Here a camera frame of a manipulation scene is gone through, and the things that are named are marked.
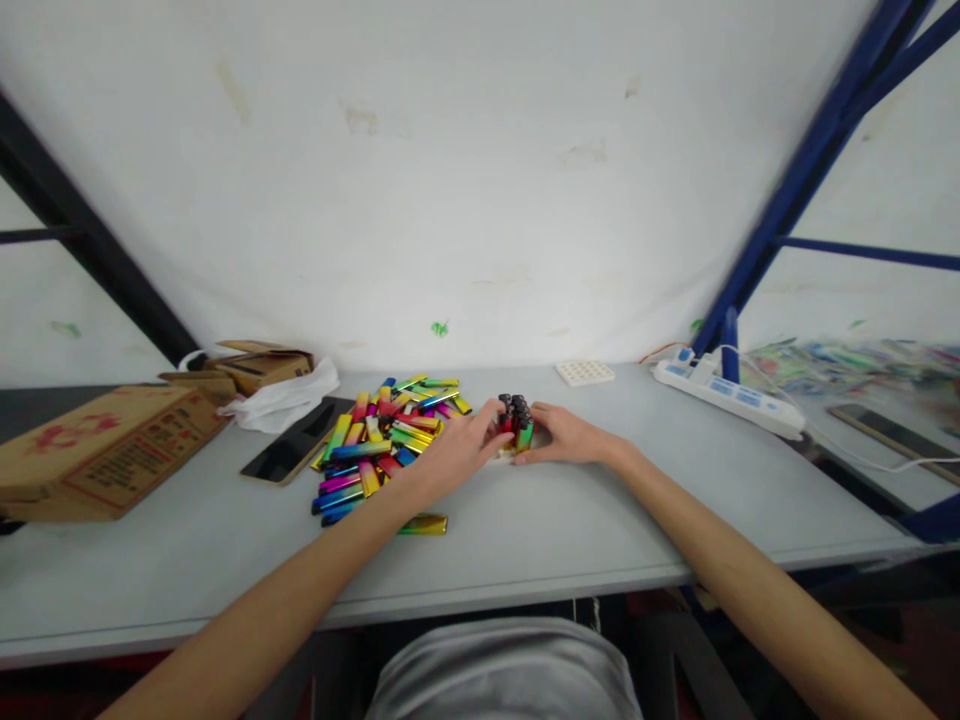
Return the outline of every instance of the phone screen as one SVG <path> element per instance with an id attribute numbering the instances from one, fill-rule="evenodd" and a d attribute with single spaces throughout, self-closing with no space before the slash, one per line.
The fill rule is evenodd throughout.
<path id="1" fill-rule="evenodd" d="M 324 398 L 318 407 L 291 425 L 283 435 L 247 463 L 240 474 L 267 482 L 283 482 L 317 449 L 337 418 L 350 412 L 353 403 L 353 400 L 344 398 Z"/>

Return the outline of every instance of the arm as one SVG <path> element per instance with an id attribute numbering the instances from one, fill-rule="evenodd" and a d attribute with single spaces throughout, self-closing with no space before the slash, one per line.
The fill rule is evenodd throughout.
<path id="1" fill-rule="evenodd" d="M 633 445 L 569 411 L 534 403 L 553 442 L 520 455 L 600 462 L 677 546 L 734 624 L 825 718 L 933 718 L 877 658 L 783 570 Z"/>
<path id="2" fill-rule="evenodd" d="M 409 468 L 254 585 L 102 718 L 239 717 L 334 600 L 411 517 L 453 492 L 512 435 L 489 439 L 503 405 L 454 418 Z"/>

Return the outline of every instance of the white wall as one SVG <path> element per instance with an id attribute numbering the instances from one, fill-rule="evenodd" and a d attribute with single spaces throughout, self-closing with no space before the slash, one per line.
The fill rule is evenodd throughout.
<path id="1" fill-rule="evenodd" d="M 42 223 L 0 181 L 0 230 Z M 58 242 L 0 247 L 0 387 L 143 382 L 171 369 Z"/>
<path id="2" fill-rule="evenodd" d="M 864 118 L 793 235 L 960 255 L 958 77 L 955 37 Z M 958 308 L 960 273 L 788 249 L 747 305 L 740 340 L 956 342 Z"/>
<path id="3" fill-rule="evenodd" d="M 201 342 L 616 361 L 689 337 L 872 8 L 8 2 L 0 79 Z"/>

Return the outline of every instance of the gray shirt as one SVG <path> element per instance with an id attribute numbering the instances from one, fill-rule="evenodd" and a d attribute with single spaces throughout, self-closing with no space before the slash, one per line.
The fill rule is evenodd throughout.
<path id="1" fill-rule="evenodd" d="M 626 658 L 560 618 L 502 618 L 439 628 L 380 673 L 369 720 L 641 720 Z"/>

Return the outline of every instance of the white table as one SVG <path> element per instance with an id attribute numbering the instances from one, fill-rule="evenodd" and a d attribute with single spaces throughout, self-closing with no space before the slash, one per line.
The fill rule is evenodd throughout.
<path id="1" fill-rule="evenodd" d="M 803 414 L 816 426 L 807 428 L 811 436 L 837 457 L 851 463 L 878 492 L 904 510 L 926 510 L 960 492 L 960 488 L 949 480 L 926 468 L 914 466 L 902 473 L 882 472 L 858 463 L 838 449 L 839 443 L 843 448 L 884 467 L 897 467 L 909 459 L 827 412 L 827 408 L 834 405 L 856 403 L 960 454 L 960 440 L 940 430 L 937 423 L 913 402 L 910 393 L 873 387 L 862 397 L 801 395 L 795 399 Z"/>
<path id="2" fill-rule="evenodd" d="M 658 384 L 646 369 L 614 369 L 614 382 L 582 388 L 552 368 L 439 374 L 459 377 L 476 406 L 523 393 L 629 437 L 786 568 L 920 546 L 774 436 Z M 373 390 L 382 377 L 348 375 L 337 394 Z M 272 439 L 229 427 L 119 521 L 31 523 L 0 538 L 0 668 L 173 647 L 316 537 L 312 470 L 286 488 L 237 474 Z M 398 537 L 323 627 L 690 578 L 653 520 L 599 467 L 488 466 L 436 510 L 450 516 L 447 536 Z"/>

